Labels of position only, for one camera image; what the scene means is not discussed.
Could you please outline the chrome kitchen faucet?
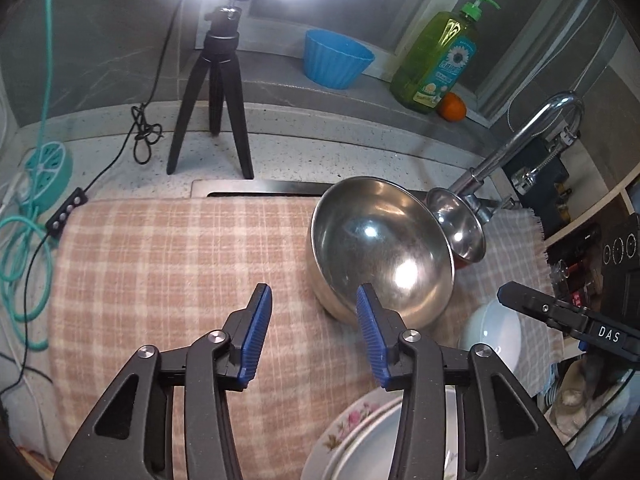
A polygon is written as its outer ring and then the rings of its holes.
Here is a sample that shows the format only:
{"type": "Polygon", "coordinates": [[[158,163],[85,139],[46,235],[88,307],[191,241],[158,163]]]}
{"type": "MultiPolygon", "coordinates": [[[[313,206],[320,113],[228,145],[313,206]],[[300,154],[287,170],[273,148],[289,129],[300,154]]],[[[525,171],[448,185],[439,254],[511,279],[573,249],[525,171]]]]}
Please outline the chrome kitchen faucet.
{"type": "Polygon", "coordinates": [[[450,185],[449,191],[459,197],[472,195],[484,184],[484,180],[496,169],[500,168],[518,154],[527,144],[542,133],[542,124],[552,122],[565,109],[572,110],[574,115],[570,122],[570,131],[575,132],[582,122],[585,114],[585,105],[582,99],[574,91],[562,91],[546,99],[539,110],[528,122],[521,126],[506,144],[497,148],[480,166],[466,170],[464,174],[454,184],[450,185]]]}

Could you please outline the white ceramic bowl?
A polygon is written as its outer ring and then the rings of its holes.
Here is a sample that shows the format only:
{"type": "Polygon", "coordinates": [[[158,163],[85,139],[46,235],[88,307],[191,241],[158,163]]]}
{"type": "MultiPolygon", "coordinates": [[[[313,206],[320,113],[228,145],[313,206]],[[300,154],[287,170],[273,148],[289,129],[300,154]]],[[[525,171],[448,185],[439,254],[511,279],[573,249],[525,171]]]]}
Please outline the white ceramic bowl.
{"type": "Polygon", "coordinates": [[[487,344],[514,372],[522,348],[522,330],[518,314],[493,299],[477,309],[466,321],[458,348],[470,350],[474,344],[487,344]]]}

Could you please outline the large stainless steel bowl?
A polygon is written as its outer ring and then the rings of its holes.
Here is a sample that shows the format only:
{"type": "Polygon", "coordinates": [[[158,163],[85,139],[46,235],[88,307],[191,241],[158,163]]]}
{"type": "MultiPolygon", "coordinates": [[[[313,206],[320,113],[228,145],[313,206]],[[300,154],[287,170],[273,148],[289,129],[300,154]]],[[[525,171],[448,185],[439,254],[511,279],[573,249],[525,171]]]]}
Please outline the large stainless steel bowl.
{"type": "Polygon", "coordinates": [[[310,218],[306,267],[321,307],[352,326],[364,283],[408,327],[429,326],[449,304],[456,273],[434,214],[405,188],[375,177],[341,180],[323,193],[310,218]]]}

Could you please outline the black mini tripod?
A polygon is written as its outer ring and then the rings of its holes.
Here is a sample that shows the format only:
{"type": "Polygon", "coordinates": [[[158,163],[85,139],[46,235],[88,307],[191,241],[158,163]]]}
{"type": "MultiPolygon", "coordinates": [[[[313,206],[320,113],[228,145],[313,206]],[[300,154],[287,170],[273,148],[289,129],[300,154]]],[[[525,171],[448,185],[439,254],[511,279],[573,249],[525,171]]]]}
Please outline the black mini tripod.
{"type": "Polygon", "coordinates": [[[192,67],[186,90],[172,135],[166,172],[173,174],[178,166],[186,129],[202,85],[208,79],[208,125],[209,132],[218,136],[221,132],[222,109],[227,110],[233,134],[236,154],[242,176],[254,179],[250,140],[245,118],[244,96],[240,63],[236,50],[240,41],[239,24],[242,10],[234,4],[217,6],[206,15],[209,30],[204,38],[203,49],[192,67]]]}

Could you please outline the orange tangerine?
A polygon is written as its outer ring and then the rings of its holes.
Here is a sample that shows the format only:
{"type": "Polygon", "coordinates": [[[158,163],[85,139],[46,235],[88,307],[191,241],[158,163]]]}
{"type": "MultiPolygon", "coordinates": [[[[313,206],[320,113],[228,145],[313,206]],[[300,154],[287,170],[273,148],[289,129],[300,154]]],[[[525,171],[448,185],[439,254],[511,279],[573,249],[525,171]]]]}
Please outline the orange tangerine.
{"type": "Polygon", "coordinates": [[[466,105],[460,96],[448,92],[439,101],[437,113],[447,122],[461,122],[466,116],[466,105]]]}

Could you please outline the floral ceramic plate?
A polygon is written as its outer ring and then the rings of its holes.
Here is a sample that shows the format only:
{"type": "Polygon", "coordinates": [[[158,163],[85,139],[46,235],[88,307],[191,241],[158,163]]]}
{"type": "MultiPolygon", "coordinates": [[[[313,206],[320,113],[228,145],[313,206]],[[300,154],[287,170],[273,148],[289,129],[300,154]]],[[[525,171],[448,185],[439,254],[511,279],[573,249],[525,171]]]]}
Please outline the floral ceramic plate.
{"type": "Polygon", "coordinates": [[[304,479],[387,479],[402,407],[400,391],[377,388],[332,422],[312,448],[304,479]]]}

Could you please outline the green dish soap bottle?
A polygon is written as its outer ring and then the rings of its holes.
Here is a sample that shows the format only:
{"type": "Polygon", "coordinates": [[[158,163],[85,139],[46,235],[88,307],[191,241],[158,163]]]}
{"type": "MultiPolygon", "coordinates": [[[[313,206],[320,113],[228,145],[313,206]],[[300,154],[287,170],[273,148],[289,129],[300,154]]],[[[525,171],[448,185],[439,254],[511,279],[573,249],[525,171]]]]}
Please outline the green dish soap bottle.
{"type": "Polygon", "coordinates": [[[473,0],[457,12],[438,12],[426,24],[390,82],[401,105],[429,113],[452,89],[477,51],[483,3],[500,10],[495,0],[473,0]]]}

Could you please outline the plaid checkered cloth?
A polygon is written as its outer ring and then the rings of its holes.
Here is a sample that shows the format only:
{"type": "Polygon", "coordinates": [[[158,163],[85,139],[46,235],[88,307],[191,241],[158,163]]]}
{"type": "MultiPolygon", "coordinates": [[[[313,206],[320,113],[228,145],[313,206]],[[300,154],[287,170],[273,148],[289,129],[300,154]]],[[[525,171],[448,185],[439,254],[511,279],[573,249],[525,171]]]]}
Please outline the plaid checkered cloth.
{"type": "Polygon", "coordinates": [[[272,290],[255,379],[229,398],[247,479],[296,479],[342,411],[375,387],[355,327],[326,313],[306,272],[303,197],[94,200],[70,217],[49,300],[58,417],[72,436],[142,344],[186,347],[272,290]]]}

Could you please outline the blue ribbed plastic bowl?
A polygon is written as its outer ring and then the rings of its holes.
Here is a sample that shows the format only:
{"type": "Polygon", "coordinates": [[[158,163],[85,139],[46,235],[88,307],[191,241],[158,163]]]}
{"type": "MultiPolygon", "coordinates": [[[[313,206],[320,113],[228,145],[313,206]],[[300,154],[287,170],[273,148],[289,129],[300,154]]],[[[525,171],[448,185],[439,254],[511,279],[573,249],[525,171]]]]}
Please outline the blue ribbed plastic bowl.
{"type": "Polygon", "coordinates": [[[374,60],[374,53],[352,38],[324,29],[306,31],[304,74],[322,87],[347,89],[374,60]]]}

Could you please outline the teal round power strip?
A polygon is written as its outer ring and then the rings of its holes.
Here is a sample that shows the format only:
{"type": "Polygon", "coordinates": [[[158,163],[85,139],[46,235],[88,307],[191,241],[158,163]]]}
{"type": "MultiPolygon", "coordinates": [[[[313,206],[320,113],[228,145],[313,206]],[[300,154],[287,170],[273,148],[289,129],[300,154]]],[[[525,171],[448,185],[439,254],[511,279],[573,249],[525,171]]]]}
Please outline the teal round power strip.
{"type": "Polygon", "coordinates": [[[22,205],[39,212],[50,209],[65,192],[73,173],[73,157],[65,144],[50,141],[25,162],[28,177],[22,205]]]}

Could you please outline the red steel bowl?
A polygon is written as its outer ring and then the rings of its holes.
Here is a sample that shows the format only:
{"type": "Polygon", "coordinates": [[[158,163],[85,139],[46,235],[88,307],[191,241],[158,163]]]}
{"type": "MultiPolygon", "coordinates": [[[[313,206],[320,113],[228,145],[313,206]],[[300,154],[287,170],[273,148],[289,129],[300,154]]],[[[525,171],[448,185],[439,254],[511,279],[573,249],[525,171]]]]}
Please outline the red steel bowl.
{"type": "Polygon", "coordinates": [[[456,269],[482,261],[486,254],[485,233],[470,206],[446,188],[429,190],[425,203],[447,237],[456,269]]]}

